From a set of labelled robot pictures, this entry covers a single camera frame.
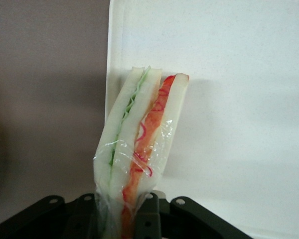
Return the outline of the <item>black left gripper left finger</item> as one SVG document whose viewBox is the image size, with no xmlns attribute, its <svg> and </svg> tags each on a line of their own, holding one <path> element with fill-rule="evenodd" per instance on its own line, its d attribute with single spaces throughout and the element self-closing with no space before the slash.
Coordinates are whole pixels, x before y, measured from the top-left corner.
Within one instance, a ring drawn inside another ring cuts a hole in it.
<svg viewBox="0 0 299 239">
<path fill-rule="evenodd" d="M 0 239 L 98 239 L 95 195 L 47 196 L 0 223 Z"/>
</svg>

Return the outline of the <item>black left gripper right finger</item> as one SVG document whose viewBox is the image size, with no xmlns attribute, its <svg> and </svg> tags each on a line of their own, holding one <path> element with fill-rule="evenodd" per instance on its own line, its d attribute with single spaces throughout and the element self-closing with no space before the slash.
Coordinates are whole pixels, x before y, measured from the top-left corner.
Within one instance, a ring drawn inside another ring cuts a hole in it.
<svg viewBox="0 0 299 239">
<path fill-rule="evenodd" d="M 189 197 L 170 202 L 161 191 L 145 194 L 136 214 L 137 239 L 249 239 L 250 236 Z"/>
</svg>

